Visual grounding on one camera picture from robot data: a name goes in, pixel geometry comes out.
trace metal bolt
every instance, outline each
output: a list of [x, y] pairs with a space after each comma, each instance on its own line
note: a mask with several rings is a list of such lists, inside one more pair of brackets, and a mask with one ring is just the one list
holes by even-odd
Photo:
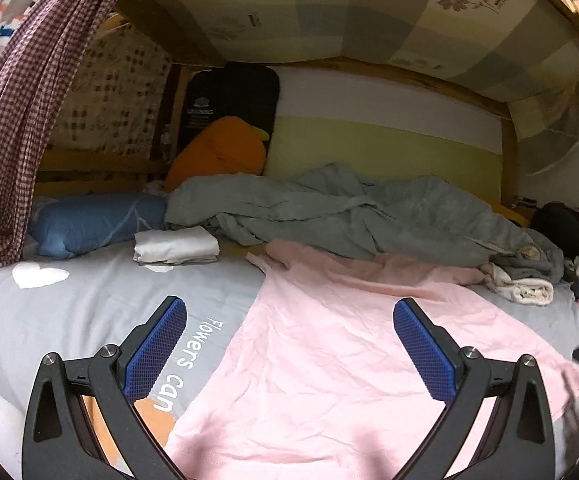
[[536, 359], [532, 355], [525, 354], [521, 356], [521, 363], [529, 367], [536, 366]]
[[58, 354], [56, 352], [50, 352], [45, 357], [43, 357], [43, 364], [47, 366], [52, 365], [56, 362], [56, 359], [58, 359]]
[[103, 345], [98, 354], [100, 354], [101, 357], [112, 357], [116, 354], [117, 350], [118, 347], [116, 345]]
[[481, 353], [478, 351], [477, 348], [473, 346], [466, 346], [463, 348], [463, 354], [467, 359], [478, 359], [481, 356]]

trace blue and black device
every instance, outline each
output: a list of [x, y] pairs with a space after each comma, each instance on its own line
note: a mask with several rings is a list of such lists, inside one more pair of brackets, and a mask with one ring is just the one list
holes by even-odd
[[[63, 361], [58, 354], [47, 354], [29, 402], [23, 480], [56, 480], [66, 478], [65, 472], [74, 480], [131, 478], [107, 462], [81, 396], [96, 398], [134, 478], [184, 480], [133, 402], [148, 395], [186, 323], [184, 302], [170, 296], [120, 347], [108, 344], [94, 357], [80, 360]], [[497, 398], [487, 428], [470, 465], [450, 478], [554, 479], [552, 421], [532, 356], [511, 363], [486, 359], [476, 348], [459, 348], [411, 298], [396, 304], [394, 329], [431, 397], [445, 402], [438, 421], [394, 480], [444, 479], [485, 397]]]

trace green wall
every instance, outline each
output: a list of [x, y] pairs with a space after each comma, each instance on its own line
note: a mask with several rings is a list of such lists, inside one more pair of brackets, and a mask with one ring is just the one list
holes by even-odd
[[379, 179], [435, 174], [498, 203], [501, 156], [454, 140], [374, 124], [278, 117], [265, 175], [287, 178], [329, 162]]

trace checkered curtain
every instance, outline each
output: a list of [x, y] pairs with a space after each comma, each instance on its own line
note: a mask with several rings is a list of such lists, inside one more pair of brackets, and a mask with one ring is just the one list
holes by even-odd
[[36, 171], [93, 33], [117, 0], [39, 0], [0, 55], [0, 267], [21, 254]]

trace bed sheet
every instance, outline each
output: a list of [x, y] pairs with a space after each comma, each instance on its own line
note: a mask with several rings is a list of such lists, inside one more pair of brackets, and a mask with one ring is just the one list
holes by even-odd
[[[149, 397], [136, 404], [163, 444], [218, 367], [262, 285], [263, 273], [244, 260], [251, 250], [264, 251], [261, 246], [245, 249], [222, 240], [217, 263], [155, 272], [133, 261], [132, 242], [115, 244], [64, 262], [38, 260], [42, 268], [64, 269], [70, 275], [60, 283], [23, 290], [12, 277], [12, 267], [0, 269], [0, 395], [25, 411], [44, 354], [57, 351], [64, 359], [82, 358], [105, 343], [119, 344], [173, 294], [188, 306], [188, 327]], [[579, 305], [568, 287], [555, 287], [554, 303], [543, 308], [511, 303], [484, 286], [471, 288], [528, 325], [566, 358], [579, 346]], [[198, 344], [188, 345], [190, 341]], [[192, 368], [178, 364], [192, 358]], [[87, 404], [110, 462], [123, 469], [95, 403]], [[564, 472], [579, 456], [579, 399], [554, 430], [557, 471]]]

